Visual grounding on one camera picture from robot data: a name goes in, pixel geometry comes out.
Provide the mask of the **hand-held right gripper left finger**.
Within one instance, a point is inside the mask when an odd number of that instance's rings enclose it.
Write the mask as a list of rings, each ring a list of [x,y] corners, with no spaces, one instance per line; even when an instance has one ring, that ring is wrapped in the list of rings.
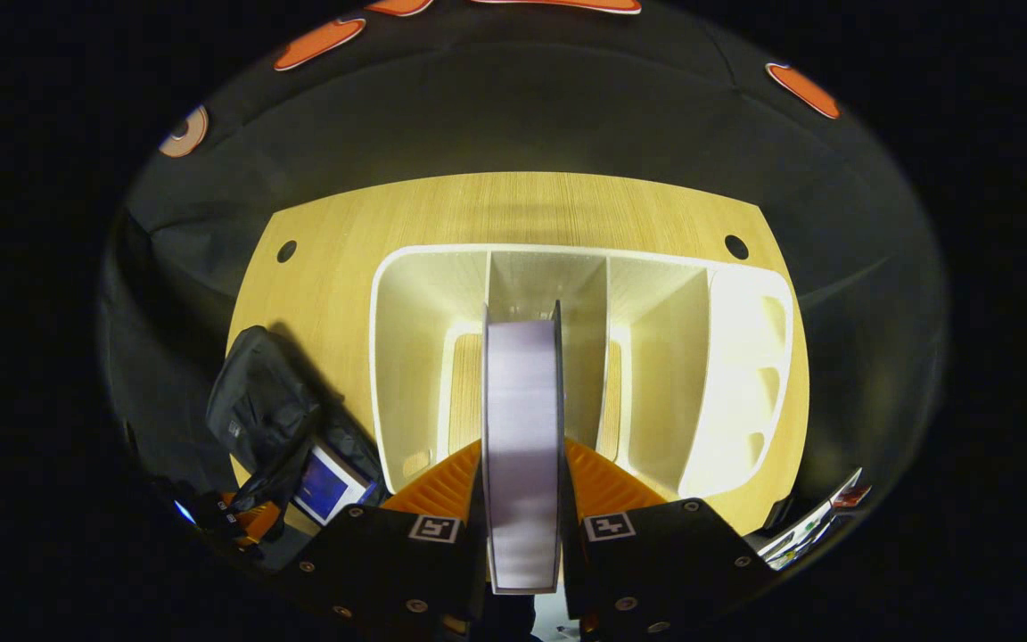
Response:
[[[382,506],[350,505],[286,568],[298,605],[363,639],[468,639],[488,593],[481,443]]]

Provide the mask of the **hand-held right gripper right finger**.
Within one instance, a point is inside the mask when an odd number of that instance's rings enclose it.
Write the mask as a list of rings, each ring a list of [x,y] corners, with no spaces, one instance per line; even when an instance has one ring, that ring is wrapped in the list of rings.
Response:
[[[571,440],[560,508],[563,593],[582,639],[685,639],[778,584],[706,501],[668,501]]]

